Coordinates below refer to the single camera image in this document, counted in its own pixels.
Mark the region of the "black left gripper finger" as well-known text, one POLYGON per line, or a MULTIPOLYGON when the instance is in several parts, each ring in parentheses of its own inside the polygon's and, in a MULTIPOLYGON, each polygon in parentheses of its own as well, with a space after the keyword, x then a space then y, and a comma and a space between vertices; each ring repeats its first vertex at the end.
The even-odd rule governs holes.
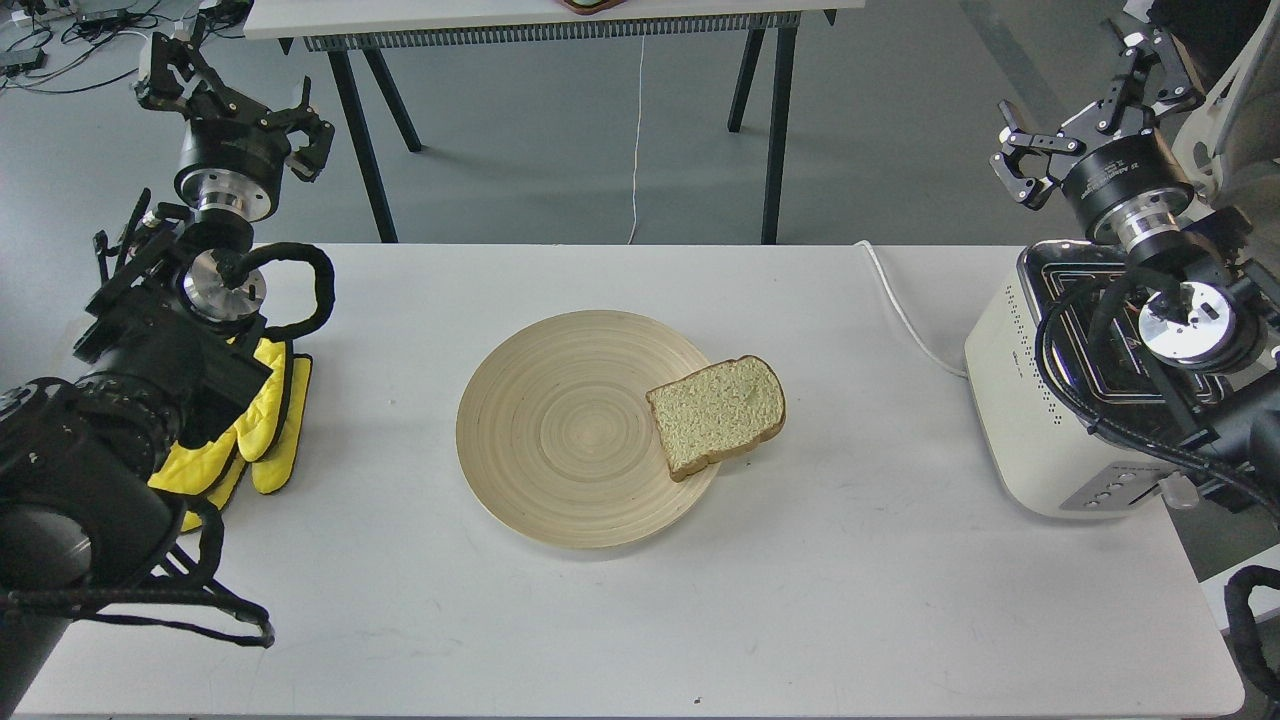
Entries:
POLYGON ((247 119, 250 101, 227 86, 195 42, 154 32, 140 53, 134 97, 150 111, 186 119, 247 119))
POLYGON ((285 165, 302 182, 311 183, 325 169, 332 150, 332 141, 335 128, 329 120, 324 120, 311 102, 312 81, 302 78, 297 86, 297 102, 293 108, 269 111, 262 118, 262 129, 268 133, 279 135, 285 140, 287 149, 291 147, 288 137, 293 133, 303 133, 307 142, 298 149, 292 149, 285 158, 285 165))

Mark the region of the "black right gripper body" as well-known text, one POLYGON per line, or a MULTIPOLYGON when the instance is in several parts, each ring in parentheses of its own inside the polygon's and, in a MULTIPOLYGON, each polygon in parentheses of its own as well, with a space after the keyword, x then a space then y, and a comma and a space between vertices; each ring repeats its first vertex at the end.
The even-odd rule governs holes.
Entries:
POLYGON ((1108 219, 1115 208, 1156 196, 1176 217, 1190 205, 1193 188, 1151 108, 1124 106, 1108 133, 1102 119, 1094 102, 1060 127, 1082 146, 1080 155, 1060 158, 1060 190, 1091 242, 1117 243, 1119 222, 1108 219))

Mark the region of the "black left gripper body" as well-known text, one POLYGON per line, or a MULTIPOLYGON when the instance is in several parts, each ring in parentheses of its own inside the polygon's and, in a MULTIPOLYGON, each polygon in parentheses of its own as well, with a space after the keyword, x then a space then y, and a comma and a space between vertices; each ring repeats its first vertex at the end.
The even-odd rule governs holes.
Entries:
POLYGON ((232 118, 195 118, 186 123, 174 188, 193 209, 218 205, 255 223, 279 206, 285 135, 232 118))

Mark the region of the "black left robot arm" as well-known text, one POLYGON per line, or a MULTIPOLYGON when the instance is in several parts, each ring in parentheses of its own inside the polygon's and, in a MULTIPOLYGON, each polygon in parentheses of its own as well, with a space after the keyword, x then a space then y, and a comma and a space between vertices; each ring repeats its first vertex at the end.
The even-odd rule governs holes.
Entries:
POLYGON ((154 33, 134 94, 186 120, 178 202, 143 191, 116 243, 93 240, 101 284, 74 345, 87 372, 3 396, 3 716, 10 717, 72 623, 163 626, 118 603, 215 609, 251 635, 177 628, 243 647, 275 635, 262 606, 218 579, 224 524, 202 489, 151 478, 178 448, 229 437, 273 387, 257 351, 289 346, 329 320, 330 258, 308 243, 253 246, 287 170, 324 169, 334 127, 300 86, 271 108, 228 86, 201 33, 154 33))

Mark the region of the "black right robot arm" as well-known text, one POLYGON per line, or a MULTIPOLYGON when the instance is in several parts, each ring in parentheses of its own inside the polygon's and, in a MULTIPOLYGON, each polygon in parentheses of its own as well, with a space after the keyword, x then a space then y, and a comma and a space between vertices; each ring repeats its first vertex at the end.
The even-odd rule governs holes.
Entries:
POLYGON ((1047 518, 1236 501, 1277 515, 1277 277, 1229 204, 1277 169, 1277 18, 1206 92, 1174 35, 1121 41, 1102 96, 1053 133, 1001 102, 995 174, 1082 240, 1025 247, 966 338, 1006 492, 1047 518))

